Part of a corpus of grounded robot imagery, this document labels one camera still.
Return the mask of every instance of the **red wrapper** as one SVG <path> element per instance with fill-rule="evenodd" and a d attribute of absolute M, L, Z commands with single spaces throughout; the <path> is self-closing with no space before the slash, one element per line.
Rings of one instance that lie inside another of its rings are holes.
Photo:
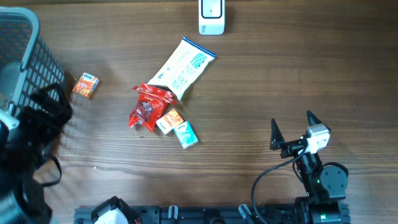
<path fill-rule="evenodd" d="M 130 114 L 130 128 L 135 124 L 141 124 L 149 131 L 154 132 L 156 121 L 162 116 L 166 106 L 169 103 L 178 103 L 174 99 L 173 93 L 148 84 L 142 84 L 141 87 L 135 86 L 132 90 L 139 92 L 139 98 L 136 107 Z"/>

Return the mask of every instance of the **wooden table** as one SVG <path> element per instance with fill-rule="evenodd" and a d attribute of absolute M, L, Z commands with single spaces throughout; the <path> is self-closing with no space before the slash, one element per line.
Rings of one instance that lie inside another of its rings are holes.
<path fill-rule="evenodd" d="M 196 2 L 28 6 L 63 68 L 101 80 L 92 99 L 72 95 L 56 152 L 63 177 L 46 201 L 62 223 L 113 195 L 130 205 L 249 204 L 254 179 L 285 161 L 269 150 L 271 118 L 291 141 L 311 109 L 333 130 L 322 161 L 350 171 L 352 222 L 396 222 L 398 14 L 383 2 L 228 2 L 221 36 L 198 33 Z M 148 82 L 183 36 L 218 54 L 174 107 L 200 138 L 188 150 L 174 134 L 127 127 L 138 97 L 130 88 Z M 47 164 L 36 176 L 56 173 Z M 291 166 L 256 192 L 259 203 L 304 195 Z"/>

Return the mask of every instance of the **candy wrapper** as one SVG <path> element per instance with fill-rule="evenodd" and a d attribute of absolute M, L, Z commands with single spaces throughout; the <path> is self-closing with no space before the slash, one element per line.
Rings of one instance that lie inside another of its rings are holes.
<path fill-rule="evenodd" d="M 135 86 L 133 90 L 139 92 L 139 98 L 130 114 L 129 127 L 141 124 L 154 132 L 156 121 L 162 116 L 166 106 L 169 103 L 176 104 L 178 101 L 174 99 L 173 93 L 148 84 Z"/>
<path fill-rule="evenodd" d="M 199 77 L 216 54 L 186 37 L 148 84 L 168 87 L 181 100 L 184 91 Z"/>
<path fill-rule="evenodd" d="M 175 127 L 174 132 L 183 149 L 187 149 L 199 141 L 188 121 Z"/>
<path fill-rule="evenodd" d="M 164 134 L 168 134 L 174 127 L 184 122 L 175 109 L 156 121 L 157 126 Z"/>

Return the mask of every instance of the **plastic basket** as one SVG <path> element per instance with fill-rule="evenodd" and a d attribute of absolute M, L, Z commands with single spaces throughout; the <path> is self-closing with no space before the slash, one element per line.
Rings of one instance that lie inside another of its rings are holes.
<path fill-rule="evenodd" d="M 14 117 L 23 106 L 41 109 L 29 98 L 37 88 L 57 82 L 65 91 L 64 72 L 39 33 L 32 11 L 0 7 L 0 109 Z"/>

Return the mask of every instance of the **black cable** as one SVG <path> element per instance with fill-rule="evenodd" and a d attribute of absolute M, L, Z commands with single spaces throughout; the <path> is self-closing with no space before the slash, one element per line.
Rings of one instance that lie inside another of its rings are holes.
<path fill-rule="evenodd" d="M 58 159 L 55 156 L 53 156 L 51 154 L 49 154 L 48 157 L 49 157 L 49 159 L 53 160 L 55 165 L 57 166 L 57 169 L 60 172 L 60 178 L 58 180 L 54 180 L 54 181 L 43 183 L 42 187 L 50 187 L 50 186 L 53 186 L 55 184 L 59 184 L 59 182 L 61 181 L 61 178 L 62 178 L 62 169 L 61 169 L 60 162 L 58 161 Z"/>
<path fill-rule="evenodd" d="M 289 160 L 289 161 L 287 161 L 287 162 L 281 163 L 281 164 L 279 164 L 279 165 L 276 165 L 276 166 L 274 166 L 274 167 L 271 167 L 271 168 L 267 169 L 267 170 L 264 171 L 262 174 L 260 174 L 260 176 L 257 177 L 257 179 L 254 181 L 253 187 L 251 188 L 251 203 L 252 203 L 252 206 L 253 206 L 253 209 L 254 209 L 256 215 L 259 217 L 259 219 L 261 220 L 261 222 L 263 222 L 264 224 L 268 224 L 268 223 L 264 220 L 264 218 L 260 215 L 259 211 L 257 210 L 257 208 L 256 208 L 256 201 L 255 201 L 255 199 L 254 199 L 254 191 L 255 191 L 255 189 L 256 189 L 257 183 L 260 181 L 260 179 L 261 179 L 262 177 L 264 177 L 264 176 L 265 176 L 266 174 L 268 174 L 269 172 L 271 172 L 271 171 L 273 171 L 273 170 L 276 170 L 276 169 L 278 169 L 278 168 L 281 168 L 281 167 L 283 167 L 283 166 L 286 166 L 287 164 L 290 164 L 290 163 L 292 163 L 292 162 L 295 162 L 297 159 L 300 159 L 300 158 L 305 154 L 305 151 L 306 151 L 306 150 L 303 149 L 303 151 L 302 151 L 296 158 L 293 158 L 293 159 L 291 159 L 291 160 Z"/>
<path fill-rule="evenodd" d="M 302 183 L 303 179 L 301 178 L 301 175 L 297 172 L 295 165 L 296 165 L 296 162 L 293 162 L 292 163 L 292 167 L 293 167 L 294 174 L 296 175 L 298 180 Z"/>

